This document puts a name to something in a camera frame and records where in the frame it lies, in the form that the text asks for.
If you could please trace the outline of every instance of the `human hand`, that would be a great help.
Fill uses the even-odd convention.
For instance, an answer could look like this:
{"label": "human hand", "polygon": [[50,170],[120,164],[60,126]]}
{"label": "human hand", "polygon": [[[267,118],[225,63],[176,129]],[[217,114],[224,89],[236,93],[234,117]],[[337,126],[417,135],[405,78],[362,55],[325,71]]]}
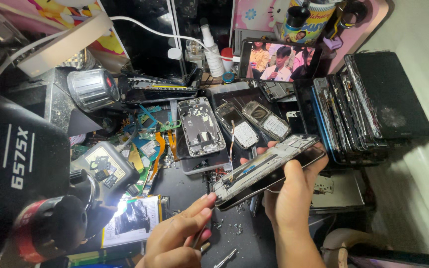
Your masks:
{"label": "human hand", "polygon": [[216,194],[210,193],[196,200],[180,214],[159,223],[147,240],[146,255],[140,261],[145,268],[200,268],[201,253],[198,250],[211,236],[204,229],[193,249],[188,247],[194,234],[202,230],[211,218]]}
{"label": "human hand", "polygon": [[268,80],[274,79],[274,78],[276,78],[276,76],[277,76],[277,71],[274,71],[274,72],[271,73],[271,75],[267,79]]}
{"label": "human hand", "polygon": [[[278,142],[271,141],[267,144],[269,148]],[[325,151],[324,145],[316,143],[315,147]],[[258,148],[257,153],[264,153],[267,148]],[[241,159],[241,164],[248,160]],[[318,161],[302,169],[297,160],[290,160],[284,165],[286,180],[280,193],[275,194],[264,191],[265,211],[271,220],[276,232],[287,232],[295,234],[309,234],[308,218],[309,208],[314,192],[314,182],[319,172],[325,168],[328,162],[327,155]]]}

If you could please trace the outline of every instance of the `white bottle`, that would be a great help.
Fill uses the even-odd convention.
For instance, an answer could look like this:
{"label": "white bottle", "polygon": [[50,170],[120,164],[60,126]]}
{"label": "white bottle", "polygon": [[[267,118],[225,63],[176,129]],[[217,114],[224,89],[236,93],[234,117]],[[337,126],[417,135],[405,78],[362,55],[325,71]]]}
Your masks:
{"label": "white bottle", "polygon": [[201,32],[203,33],[203,43],[214,52],[205,51],[206,61],[210,67],[211,76],[220,77],[224,74],[223,62],[221,61],[221,58],[217,56],[219,55],[218,45],[215,44],[209,25],[205,24],[201,26]]}

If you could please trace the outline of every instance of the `white cable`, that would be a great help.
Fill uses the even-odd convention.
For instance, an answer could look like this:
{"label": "white cable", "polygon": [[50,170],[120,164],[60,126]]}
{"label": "white cable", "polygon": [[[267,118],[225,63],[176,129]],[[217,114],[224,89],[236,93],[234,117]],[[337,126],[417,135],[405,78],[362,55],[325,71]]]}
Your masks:
{"label": "white cable", "polygon": [[31,43],[31,44],[29,44],[29,45],[27,45],[27,46],[23,47],[22,49],[18,50],[15,54],[11,55],[11,57],[8,57],[8,58],[3,62],[3,64],[0,66],[0,75],[3,73],[3,71],[4,71],[6,68],[8,68],[8,66],[9,66],[13,61],[15,61],[15,59],[17,59],[19,56],[21,56],[21,55],[22,55],[22,54],[24,54],[25,52],[29,51],[30,49],[32,49],[32,48],[34,48],[34,47],[36,47],[36,46],[38,46],[38,45],[40,45],[40,44],[42,44],[42,43],[45,43],[45,42],[47,42],[47,41],[49,41],[49,40],[52,40],[52,39],[54,39],[54,38],[56,38],[56,37],[61,36],[61,35],[63,35],[64,33],[66,33],[67,31],[68,31],[68,30],[65,30],[65,31],[62,31],[62,32],[55,33],[55,34],[52,34],[52,35],[50,35],[50,36],[44,37],[44,38],[42,38],[42,39],[40,39],[40,40],[35,41],[34,43]]}
{"label": "white cable", "polygon": [[67,30],[67,27],[65,27],[64,25],[59,24],[59,23],[57,23],[55,21],[51,21],[51,20],[43,18],[41,16],[36,16],[36,15],[28,14],[26,12],[20,11],[18,9],[10,7],[10,6],[8,6],[6,4],[3,4],[3,3],[0,3],[0,8],[6,9],[8,11],[11,11],[11,12],[17,14],[17,15],[21,15],[21,16],[27,17],[29,19],[33,19],[33,20],[36,20],[36,21],[40,21],[40,22],[46,23],[47,25],[50,25],[50,26],[55,27],[55,28],[58,28],[60,30]]}
{"label": "white cable", "polygon": [[157,31],[155,31],[155,30],[152,30],[151,28],[149,28],[149,27],[147,27],[147,26],[143,25],[140,21],[136,21],[136,20],[134,20],[134,19],[132,19],[132,18],[129,18],[129,17],[124,17],[124,16],[115,16],[115,17],[110,17],[110,19],[111,19],[112,21],[115,21],[115,20],[126,20],[126,21],[131,21],[131,22],[133,22],[133,23],[135,23],[135,24],[138,24],[140,27],[144,28],[144,29],[145,29],[145,30],[147,30],[147,31],[150,31],[150,32],[152,32],[152,33],[154,33],[154,34],[158,34],[158,35],[161,35],[161,36],[164,36],[164,37],[183,38],[183,39],[193,40],[193,41],[195,41],[195,42],[199,43],[199,44],[200,44],[202,47],[204,47],[207,51],[209,51],[209,52],[211,52],[211,53],[215,54],[217,57],[220,57],[220,58],[222,58],[222,59],[226,59],[226,60],[231,60],[231,61],[233,60],[233,58],[223,57],[223,56],[221,56],[221,55],[218,55],[218,54],[214,53],[211,49],[207,48],[207,47],[205,46],[205,44],[201,43],[198,39],[195,39],[195,38],[193,38],[193,37],[188,37],[188,36],[183,36],[183,35],[173,35],[173,34],[160,33],[160,32],[157,32]]}

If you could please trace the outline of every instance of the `fingernail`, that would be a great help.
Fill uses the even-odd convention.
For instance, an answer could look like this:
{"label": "fingernail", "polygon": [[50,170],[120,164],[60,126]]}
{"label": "fingernail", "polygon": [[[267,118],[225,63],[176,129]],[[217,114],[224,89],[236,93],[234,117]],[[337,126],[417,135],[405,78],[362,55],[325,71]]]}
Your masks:
{"label": "fingernail", "polygon": [[203,208],[203,210],[201,211],[201,215],[203,216],[209,216],[211,214],[211,210],[207,207]]}
{"label": "fingernail", "polygon": [[214,192],[211,192],[211,193],[208,195],[208,198],[209,198],[209,199],[216,199],[216,194],[215,194]]}
{"label": "fingernail", "polygon": [[194,253],[196,253],[196,256],[198,257],[198,259],[201,260],[201,251],[195,249]]}

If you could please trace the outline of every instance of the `microphone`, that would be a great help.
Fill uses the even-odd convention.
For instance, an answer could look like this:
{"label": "microphone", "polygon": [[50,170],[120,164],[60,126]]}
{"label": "microphone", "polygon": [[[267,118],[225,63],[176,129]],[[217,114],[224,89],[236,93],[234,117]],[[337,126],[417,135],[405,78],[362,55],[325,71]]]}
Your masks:
{"label": "microphone", "polygon": [[277,66],[276,66],[276,68],[274,69],[274,72],[277,72],[279,70],[279,68],[277,68]]}

